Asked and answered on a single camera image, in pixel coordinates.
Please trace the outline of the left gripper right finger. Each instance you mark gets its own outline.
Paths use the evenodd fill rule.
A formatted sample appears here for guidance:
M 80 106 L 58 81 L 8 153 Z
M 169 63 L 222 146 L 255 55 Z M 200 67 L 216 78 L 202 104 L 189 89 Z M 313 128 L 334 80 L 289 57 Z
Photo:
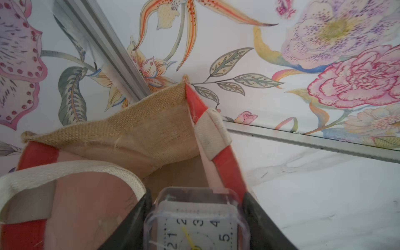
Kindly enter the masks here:
M 251 250 L 297 250 L 249 192 L 242 207 L 250 228 Z

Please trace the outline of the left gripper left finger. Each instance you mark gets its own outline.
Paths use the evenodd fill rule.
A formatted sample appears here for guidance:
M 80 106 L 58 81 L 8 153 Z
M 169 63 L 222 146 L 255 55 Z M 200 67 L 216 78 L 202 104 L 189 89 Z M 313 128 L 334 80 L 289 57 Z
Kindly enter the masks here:
M 98 250 L 143 250 L 144 222 L 151 208 L 151 191 L 147 190 L 122 223 Z

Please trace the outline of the clear square alarm clock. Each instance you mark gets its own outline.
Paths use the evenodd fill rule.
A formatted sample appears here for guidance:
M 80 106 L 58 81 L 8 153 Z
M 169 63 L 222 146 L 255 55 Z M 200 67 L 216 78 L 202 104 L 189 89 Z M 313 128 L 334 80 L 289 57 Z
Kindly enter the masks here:
M 167 187 L 144 221 L 145 250 L 248 250 L 239 196 L 226 188 Z

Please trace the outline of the burlap canvas bag red trim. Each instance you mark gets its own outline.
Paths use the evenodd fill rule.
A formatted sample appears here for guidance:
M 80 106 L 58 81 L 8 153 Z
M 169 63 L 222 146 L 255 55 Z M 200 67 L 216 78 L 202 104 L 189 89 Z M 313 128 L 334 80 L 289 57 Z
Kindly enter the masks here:
M 104 120 L 21 138 L 1 177 L 3 250 L 97 250 L 147 190 L 248 191 L 221 115 L 188 76 Z

